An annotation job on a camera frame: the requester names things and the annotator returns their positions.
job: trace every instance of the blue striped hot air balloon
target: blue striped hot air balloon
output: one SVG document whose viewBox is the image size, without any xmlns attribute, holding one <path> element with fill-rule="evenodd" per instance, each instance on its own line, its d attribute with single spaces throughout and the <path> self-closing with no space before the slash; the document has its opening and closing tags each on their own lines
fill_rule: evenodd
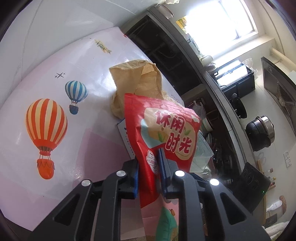
<svg viewBox="0 0 296 241">
<path fill-rule="evenodd" d="M 85 85 L 79 81 L 69 81 L 65 85 L 65 91 L 71 100 L 70 112 L 75 115 L 78 113 L 77 103 L 84 100 L 89 92 Z"/>
</svg>

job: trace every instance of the blue balloon basket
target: blue balloon basket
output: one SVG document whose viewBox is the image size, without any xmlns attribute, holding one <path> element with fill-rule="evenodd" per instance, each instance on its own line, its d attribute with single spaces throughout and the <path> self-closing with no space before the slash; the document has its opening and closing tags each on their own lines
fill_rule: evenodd
<svg viewBox="0 0 296 241">
<path fill-rule="evenodd" d="M 78 106 L 69 105 L 69 110 L 71 114 L 75 115 L 78 113 Z"/>
</svg>

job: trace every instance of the power outlet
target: power outlet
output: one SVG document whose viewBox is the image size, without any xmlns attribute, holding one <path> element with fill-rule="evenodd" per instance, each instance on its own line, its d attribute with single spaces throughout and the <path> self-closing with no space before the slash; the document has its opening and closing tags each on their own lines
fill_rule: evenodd
<svg viewBox="0 0 296 241">
<path fill-rule="evenodd" d="M 290 158 L 289 152 L 286 151 L 286 152 L 284 153 L 284 159 L 285 159 L 285 161 L 288 160 L 289 158 Z"/>
<path fill-rule="evenodd" d="M 285 160 L 285 162 L 286 162 L 286 167 L 287 168 L 292 165 L 290 157 L 287 160 Z"/>
</svg>

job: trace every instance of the orange striped hot air balloon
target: orange striped hot air balloon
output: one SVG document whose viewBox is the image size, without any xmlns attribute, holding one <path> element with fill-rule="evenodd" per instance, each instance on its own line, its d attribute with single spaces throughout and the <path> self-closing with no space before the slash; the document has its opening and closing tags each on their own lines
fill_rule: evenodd
<svg viewBox="0 0 296 241">
<path fill-rule="evenodd" d="M 51 179 L 54 175 L 54 162 L 50 159 L 50 152 L 66 134 L 67 116 L 55 101 L 39 99 L 27 110 L 26 127 L 34 145 L 40 150 L 37 160 L 39 174 L 44 179 Z"/>
</svg>

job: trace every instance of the star print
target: star print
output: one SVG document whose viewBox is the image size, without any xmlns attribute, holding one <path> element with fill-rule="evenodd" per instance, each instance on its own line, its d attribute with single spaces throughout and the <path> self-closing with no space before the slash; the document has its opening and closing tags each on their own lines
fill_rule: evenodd
<svg viewBox="0 0 296 241">
<path fill-rule="evenodd" d="M 63 78 L 62 74 L 65 74 L 65 73 L 63 73 L 63 72 L 62 72 L 61 74 L 58 74 L 58 73 L 57 73 L 57 75 L 55 76 L 55 78 L 57 78 L 57 79 L 58 79 L 59 77 L 62 77 L 62 78 Z"/>
</svg>

